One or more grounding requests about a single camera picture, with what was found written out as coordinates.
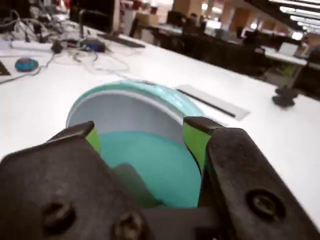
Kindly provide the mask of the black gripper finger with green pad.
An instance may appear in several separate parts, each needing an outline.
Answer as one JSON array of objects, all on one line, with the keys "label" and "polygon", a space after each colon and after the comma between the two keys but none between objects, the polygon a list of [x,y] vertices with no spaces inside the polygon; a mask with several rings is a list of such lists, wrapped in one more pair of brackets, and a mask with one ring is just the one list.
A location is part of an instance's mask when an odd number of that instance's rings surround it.
[{"label": "black gripper finger with green pad", "polygon": [[80,123],[3,158],[1,239],[150,239],[140,208],[89,142],[94,129]]},{"label": "black gripper finger with green pad", "polygon": [[245,130],[187,116],[183,140],[201,174],[198,206],[217,217],[217,240],[319,239],[314,223]]}]

